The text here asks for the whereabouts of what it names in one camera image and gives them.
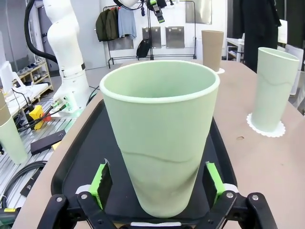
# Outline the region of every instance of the jacket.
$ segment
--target jacket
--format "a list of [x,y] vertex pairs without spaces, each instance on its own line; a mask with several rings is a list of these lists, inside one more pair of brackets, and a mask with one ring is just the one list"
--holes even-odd
[[109,41],[119,38],[118,9],[111,9],[107,14],[106,33]]
[[109,11],[110,10],[108,9],[100,13],[95,23],[96,34],[100,42],[108,41],[108,36],[106,33],[106,21]]

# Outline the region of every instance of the black clothing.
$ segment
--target black clothing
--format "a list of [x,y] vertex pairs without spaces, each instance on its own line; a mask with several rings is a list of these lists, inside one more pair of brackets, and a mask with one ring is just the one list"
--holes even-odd
[[278,27],[281,26],[275,0],[241,0],[245,65],[257,71],[259,47],[277,49]]

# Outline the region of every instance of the light green plastic cup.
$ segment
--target light green plastic cup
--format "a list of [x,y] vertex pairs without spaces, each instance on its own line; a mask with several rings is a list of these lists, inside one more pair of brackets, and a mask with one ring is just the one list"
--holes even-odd
[[259,130],[276,130],[295,82],[299,59],[289,53],[258,49],[257,85],[251,122]]
[[135,63],[102,79],[115,138],[148,214],[173,217],[188,205],[219,83],[212,69],[185,61]]

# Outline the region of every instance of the yellow connector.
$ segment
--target yellow connector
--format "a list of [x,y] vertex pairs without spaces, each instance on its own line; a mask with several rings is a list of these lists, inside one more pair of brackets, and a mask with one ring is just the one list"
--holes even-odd
[[[41,118],[43,115],[43,109],[41,105],[37,105],[35,106],[34,110],[32,110],[31,112],[29,112],[29,116],[33,119],[36,120],[38,118]],[[39,123],[37,123],[34,126],[34,130],[38,130],[42,127],[43,121],[41,120]]]

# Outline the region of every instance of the brown paper cup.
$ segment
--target brown paper cup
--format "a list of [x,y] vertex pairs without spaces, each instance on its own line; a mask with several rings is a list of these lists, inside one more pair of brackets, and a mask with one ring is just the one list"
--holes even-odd
[[202,30],[203,65],[219,71],[223,50],[224,32]]

